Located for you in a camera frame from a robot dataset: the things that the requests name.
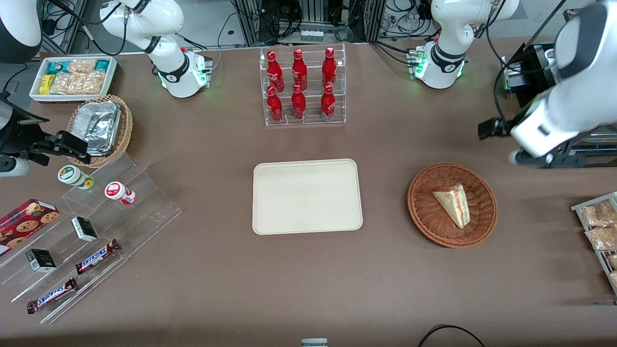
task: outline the table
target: table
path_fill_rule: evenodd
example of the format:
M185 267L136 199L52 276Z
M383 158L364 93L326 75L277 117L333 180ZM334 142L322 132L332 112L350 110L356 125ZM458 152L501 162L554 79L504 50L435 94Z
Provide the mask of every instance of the table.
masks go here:
M511 54L519 39L495 40ZM415 47L416 43L403 46ZM129 153L181 207L178 218L52 325L0 293L3 346L413 346L437 324L461 325L488 346L614 346L610 286L569 207L615 190L613 169L515 167L513 139L479 142L495 115L497 59L484 40L447 90L409 80L367 44L347 45L347 124L266 128L258 49L225 51L213 87L175 99L144 55L119 56L115 94L135 119ZM514 100L504 101L509 114ZM64 128L75 105L31 111ZM364 224L354 232L258 236L252 171L261 162L351 158ZM423 167L452 161L491 185L493 234L447 249L424 237L405 203ZM27 198L53 202L65 158L0 181L4 214ZM473 341L454 332L425 346Z

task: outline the yogurt cup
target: yogurt cup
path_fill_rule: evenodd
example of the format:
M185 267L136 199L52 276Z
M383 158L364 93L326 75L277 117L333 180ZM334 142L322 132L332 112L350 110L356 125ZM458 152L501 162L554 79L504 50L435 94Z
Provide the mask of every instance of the yogurt cup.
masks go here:
M124 205L135 202L135 192L129 190L120 182L112 182L105 187L105 196L111 200L118 200Z
M58 180L62 183L87 190L94 185L94 178L83 173L77 166L66 165L58 171Z

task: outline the teal package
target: teal package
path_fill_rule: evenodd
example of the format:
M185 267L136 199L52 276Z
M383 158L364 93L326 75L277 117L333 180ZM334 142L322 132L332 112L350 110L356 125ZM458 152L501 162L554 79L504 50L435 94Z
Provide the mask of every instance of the teal package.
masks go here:
M68 66L71 64L70 61L67 62L51 62L49 63L49 68L47 69L48 75L55 75L58 72L68 72Z
M109 61L97 61L95 70L99 71L107 71L107 67L109 66Z

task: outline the brown wicker basket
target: brown wicker basket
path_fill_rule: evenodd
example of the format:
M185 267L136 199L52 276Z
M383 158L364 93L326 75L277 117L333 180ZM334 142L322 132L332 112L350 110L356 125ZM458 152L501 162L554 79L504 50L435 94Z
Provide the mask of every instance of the brown wicker basket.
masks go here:
M461 183L469 205L470 222L459 229L433 191ZM418 172L407 192L407 207L414 223L428 238L451 248L471 247L484 241L497 223L497 201L489 185L478 174L449 162L431 165Z
M75 158L69 158L70 162L75 165L85 166L92 169L98 169L103 166L106 162L110 161L113 157L118 156L119 154L124 153L128 147L128 143L131 141L131 132L133 131L133 116L131 115L131 110L128 109L125 102L122 99L118 98L114 95L105 95L100 98L92 99L86 101L88 104L94 104L97 102L104 101L114 101L117 102L122 107L122 114L120 116L120 125L118 126L118 135L115 140L115 149L113 153L107 157L92 157L90 159L90 164L84 164ZM75 116L77 115L77 110L73 112L73 117L68 121L67 131L70 132L73 128L73 122L75 121Z

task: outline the red bottle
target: red bottle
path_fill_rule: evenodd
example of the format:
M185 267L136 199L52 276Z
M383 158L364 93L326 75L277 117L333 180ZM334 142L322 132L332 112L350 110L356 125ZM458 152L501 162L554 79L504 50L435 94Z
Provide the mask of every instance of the red bottle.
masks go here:
M294 117L297 120L304 120L307 110L307 100L302 93L302 87L296 83L294 94L291 96L291 104L294 106Z
M336 60L334 60L334 48L326 48L326 59L321 66L321 84L325 87L330 84L333 85L336 82Z
M321 119L324 122L329 122L334 119L334 103L336 98L332 94L332 85L326 85L323 88L323 96L321 96Z
M273 86L268 86L266 91L268 93L266 103L268 104L270 118L272 118L272 122L280 123L283 121L283 105L281 104L281 99L276 95L276 89Z
M294 83L297 83L305 91L309 87L309 76L307 73L307 63L302 58L302 50L294 49L294 65L291 67L294 73Z
M285 90L285 82L283 82L281 64L276 61L276 54L273 51L268 51L266 56L268 57L268 79L270 80L270 85L274 86L278 93L282 93Z

